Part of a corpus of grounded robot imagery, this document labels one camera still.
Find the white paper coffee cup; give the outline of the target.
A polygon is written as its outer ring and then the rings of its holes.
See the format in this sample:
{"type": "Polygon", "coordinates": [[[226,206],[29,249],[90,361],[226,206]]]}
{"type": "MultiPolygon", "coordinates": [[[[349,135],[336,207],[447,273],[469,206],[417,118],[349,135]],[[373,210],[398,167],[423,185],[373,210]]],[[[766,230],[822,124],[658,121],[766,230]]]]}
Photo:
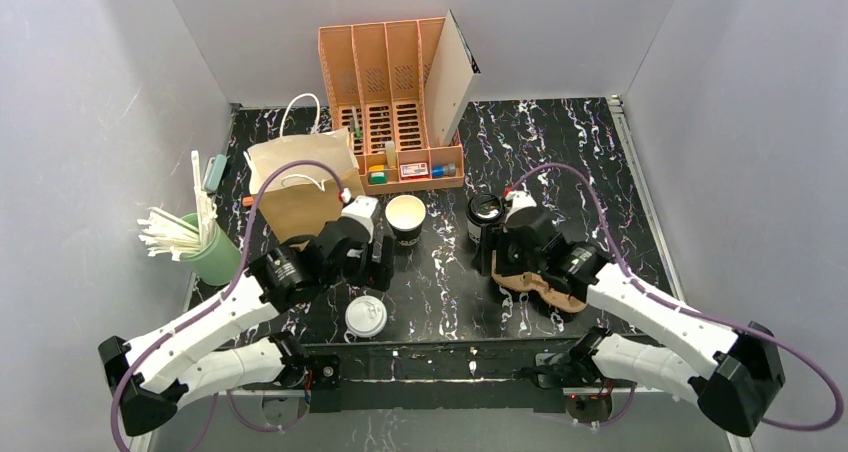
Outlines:
{"type": "Polygon", "coordinates": [[[467,220],[468,237],[475,244],[479,245],[482,239],[482,232],[486,227],[485,223],[479,223],[475,220],[467,220]]]}

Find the black cup lid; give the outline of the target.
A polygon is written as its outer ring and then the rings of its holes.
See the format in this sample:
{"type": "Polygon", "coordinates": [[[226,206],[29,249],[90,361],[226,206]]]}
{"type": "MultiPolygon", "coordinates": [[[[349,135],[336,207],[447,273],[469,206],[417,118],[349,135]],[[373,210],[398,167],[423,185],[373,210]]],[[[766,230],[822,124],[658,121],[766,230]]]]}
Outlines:
{"type": "Polygon", "coordinates": [[[503,214],[502,198],[491,193],[479,193],[472,196],[466,208],[468,221],[480,227],[498,223],[503,214]]]}

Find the brown paper takeout bag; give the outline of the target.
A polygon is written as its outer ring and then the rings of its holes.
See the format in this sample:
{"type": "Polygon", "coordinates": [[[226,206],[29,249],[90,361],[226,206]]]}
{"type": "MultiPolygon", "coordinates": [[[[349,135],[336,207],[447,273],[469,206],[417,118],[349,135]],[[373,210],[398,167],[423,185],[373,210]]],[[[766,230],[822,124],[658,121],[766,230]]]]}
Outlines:
{"type": "Polygon", "coordinates": [[[258,208],[279,242],[297,235],[316,235],[326,222],[337,219],[342,189],[349,188],[354,196],[365,193],[353,151],[353,134],[347,126],[321,132],[314,121],[307,134],[281,133],[250,146],[244,156],[253,197],[273,172],[288,163],[314,160],[332,169],[327,172],[313,165],[298,165],[266,188],[258,208]]]}

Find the white plastic cup lid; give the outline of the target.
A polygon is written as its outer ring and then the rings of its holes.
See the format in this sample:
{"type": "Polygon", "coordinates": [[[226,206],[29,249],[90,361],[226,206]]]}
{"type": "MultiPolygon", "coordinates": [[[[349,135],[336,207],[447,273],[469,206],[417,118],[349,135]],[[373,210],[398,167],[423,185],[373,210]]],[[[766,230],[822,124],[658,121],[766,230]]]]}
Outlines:
{"type": "Polygon", "coordinates": [[[379,334],[388,322],[388,312],[384,303],[373,296],[357,297],[349,303],[345,311],[347,329],[355,337],[372,338],[379,334]]]}

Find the black paper coffee cup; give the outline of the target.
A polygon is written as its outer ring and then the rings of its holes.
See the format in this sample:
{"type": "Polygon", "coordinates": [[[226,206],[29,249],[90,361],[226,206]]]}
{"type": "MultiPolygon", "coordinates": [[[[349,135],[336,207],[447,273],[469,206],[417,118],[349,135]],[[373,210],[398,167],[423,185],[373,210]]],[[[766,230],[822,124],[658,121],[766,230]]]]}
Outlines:
{"type": "Polygon", "coordinates": [[[421,199],[409,194],[394,197],[385,207],[385,216],[400,246],[411,247],[419,242],[427,216],[421,199]]]}

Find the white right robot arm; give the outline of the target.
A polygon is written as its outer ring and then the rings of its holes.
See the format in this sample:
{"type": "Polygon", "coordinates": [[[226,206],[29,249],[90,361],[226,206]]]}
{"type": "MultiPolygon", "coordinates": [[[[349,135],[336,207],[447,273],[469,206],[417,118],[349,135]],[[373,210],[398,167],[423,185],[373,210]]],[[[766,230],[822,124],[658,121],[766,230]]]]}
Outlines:
{"type": "Polygon", "coordinates": [[[624,380],[696,405],[711,422],[750,437],[785,379],[771,332],[695,317],[674,298],[640,286],[607,252],[571,241],[539,206],[511,212],[481,230],[482,270],[490,276],[539,276],[555,291],[635,324],[654,344],[594,326],[561,358],[532,367],[547,381],[586,385],[624,380]]]}

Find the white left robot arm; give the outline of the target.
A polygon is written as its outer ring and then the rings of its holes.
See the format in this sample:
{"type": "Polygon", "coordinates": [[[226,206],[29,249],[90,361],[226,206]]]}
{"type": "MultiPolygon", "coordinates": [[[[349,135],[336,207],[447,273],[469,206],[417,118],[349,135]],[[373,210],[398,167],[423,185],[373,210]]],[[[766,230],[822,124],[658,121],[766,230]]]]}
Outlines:
{"type": "Polygon", "coordinates": [[[386,235],[376,248],[373,233],[350,218],[331,221],[316,236],[295,236],[256,258],[226,289],[171,323],[130,340],[104,340],[98,353],[115,441],[149,433],[195,401],[245,385],[337,387],[339,358],[310,355],[289,331],[247,346],[224,344],[342,281],[387,290],[396,246],[386,235]]]}

